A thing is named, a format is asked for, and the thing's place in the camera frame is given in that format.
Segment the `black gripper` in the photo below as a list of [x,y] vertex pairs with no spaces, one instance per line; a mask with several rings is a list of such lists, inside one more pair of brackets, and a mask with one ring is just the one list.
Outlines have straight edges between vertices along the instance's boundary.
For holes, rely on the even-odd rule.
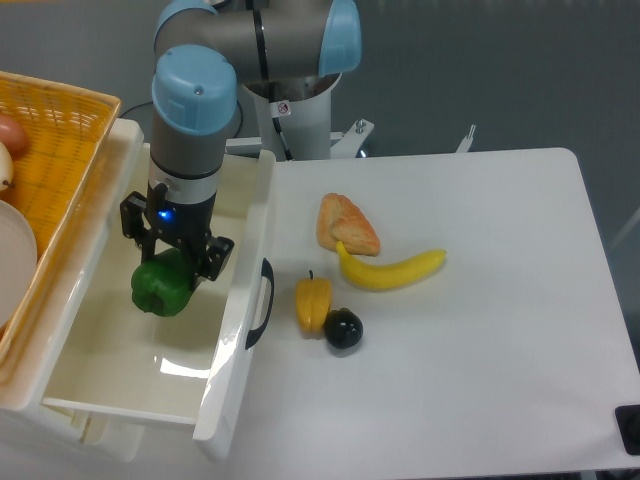
[[[131,192],[119,206],[122,234],[134,241],[142,263],[154,257],[156,239],[187,252],[195,291],[203,281],[218,279],[234,250],[232,239],[211,235],[215,198],[213,194],[200,203],[181,204],[170,201],[164,187],[148,187],[146,198]],[[151,228],[145,226],[145,219]]]

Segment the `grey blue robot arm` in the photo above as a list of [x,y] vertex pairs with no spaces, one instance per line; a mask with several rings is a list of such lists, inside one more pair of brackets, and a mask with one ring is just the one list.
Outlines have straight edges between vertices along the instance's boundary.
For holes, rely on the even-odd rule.
[[352,1],[174,1],[154,37],[147,190],[121,203],[125,237],[143,261],[164,243],[184,260],[186,285],[215,280],[234,244],[212,234],[237,89],[354,70],[362,52]]

